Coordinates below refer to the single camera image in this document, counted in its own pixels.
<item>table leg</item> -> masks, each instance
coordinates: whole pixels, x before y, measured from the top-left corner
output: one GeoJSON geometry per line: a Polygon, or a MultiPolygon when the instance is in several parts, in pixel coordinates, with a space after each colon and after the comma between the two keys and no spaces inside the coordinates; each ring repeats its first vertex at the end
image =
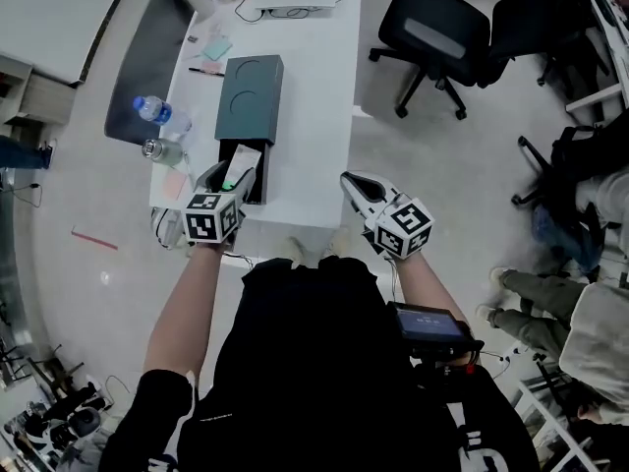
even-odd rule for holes
{"type": "Polygon", "coordinates": [[[616,96],[618,94],[622,94],[622,86],[620,83],[614,84],[609,88],[601,89],[599,92],[595,92],[594,94],[590,94],[585,98],[578,99],[577,101],[573,101],[572,103],[568,103],[566,105],[566,112],[574,112],[579,108],[583,108],[585,106],[590,106],[600,101],[604,101],[608,98],[616,96]]]}

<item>shoe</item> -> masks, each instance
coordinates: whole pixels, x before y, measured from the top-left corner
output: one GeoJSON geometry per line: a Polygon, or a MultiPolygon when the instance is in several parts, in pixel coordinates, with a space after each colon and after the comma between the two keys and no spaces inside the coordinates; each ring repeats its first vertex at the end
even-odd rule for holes
{"type": "Polygon", "coordinates": [[[293,269],[304,264],[304,245],[295,237],[290,236],[282,243],[280,258],[293,261],[293,269]]]}
{"type": "Polygon", "coordinates": [[[50,163],[52,162],[52,156],[55,153],[56,145],[56,142],[51,142],[50,145],[47,145],[46,142],[44,142],[43,147],[39,149],[41,159],[43,160],[43,165],[41,166],[43,169],[50,168],[50,163]]]}
{"type": "Polygon", "coordinates": [[[327,247],[323,251],[323,255],[321,259],[325,259],[327,257],[345,257],[350,248],[350,229],[347,226],[341,226],[330,238],[330,242],[327,244],[327,247]]]}
{"type": "Polygon", "coordinates": [[[506,288],[502,283],[502,276],[507,271],[514,271],[513,267],[495,267],[489,272],[489,281],[497,288],[506,288]]]}
{"type": "Polygon", "coordinates": [[[476,309],[476,316],[491,325],[491,319],[493,318],[493,315],[495,315],[496,311],[496,308],[492,308],[487,304],[480,304],[480,306],[476,309]]]}

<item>sneaker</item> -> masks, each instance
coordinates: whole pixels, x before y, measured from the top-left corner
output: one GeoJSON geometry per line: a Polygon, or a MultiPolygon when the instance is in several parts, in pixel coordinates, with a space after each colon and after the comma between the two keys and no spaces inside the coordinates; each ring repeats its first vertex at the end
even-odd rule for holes
{"type": "Polygon", "coordinates": [[[282,243],[280,252],[281,259],[293,261],[293,269],[304,264],[304,253],[306,251],[304,250],[304,245],[297,238],[293,236],[286,238],[282,243]]]}
{"type": "Polygon", "coordinates": [[[481,304],[476,309],[476,316],[479,319],[491,325],[491,319],[493,318],[493,315],[495,315],[496,311],[497,311],[496,308],[492,308],[491,306],[488,306],[487,304],[481,304]]]}
{"type": "Polygon", "coordinates": [[[502,283],[502,277],[507,271],[515,270],[513,267],[495,267],[489,272],[489,281],[497,288],[506,288],[502,283]]]}
{"type": "Polygon", "coordinates": [[[336,256],[339,258],[345,257],[350,247],[350,229],[347,226],[341,226],[330,238],[330,242],[323,251],[322,259],[327,257],[336,256]]]}

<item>water bottle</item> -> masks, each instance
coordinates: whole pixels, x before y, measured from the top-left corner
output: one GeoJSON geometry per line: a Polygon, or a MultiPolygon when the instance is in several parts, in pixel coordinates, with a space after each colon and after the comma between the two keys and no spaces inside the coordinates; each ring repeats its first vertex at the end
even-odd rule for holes
{"type": "Polygon", "coordinates": [[[190,117],[184,112],[173,108],[170,103],[162,101],[157,96],[137,96],[134,99],[134,108],[144,121],[163,126],[167,132],[187,133],[193,125],[190,117]]]}

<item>sticky note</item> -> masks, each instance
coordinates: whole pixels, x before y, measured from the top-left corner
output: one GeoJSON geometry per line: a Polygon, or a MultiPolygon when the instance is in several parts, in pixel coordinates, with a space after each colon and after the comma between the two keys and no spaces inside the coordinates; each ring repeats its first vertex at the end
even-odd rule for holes
{"type": "Polygon", "coordinates": [[[215,72],[217,74],[223,72],[223,64],[220,61],[205,60],[201,64],[200,68],[206,72],[215,72]]]}
{"type": "Polygon", "coordinates": [[[178,200],[186,183],[186,175],[175,168],[169,168],[162,184],[164,196],[169,200],[178,200]]]}
{"type": "Polygon", "coordinates": [[[210,43],[203,50],[203,54],[207,56],[209,59],[216,61],[223,54],[225,54],[232,46],[232,42],[230,42],[224,36],[218,36],[214,40],[211,40],[210,43]]]}

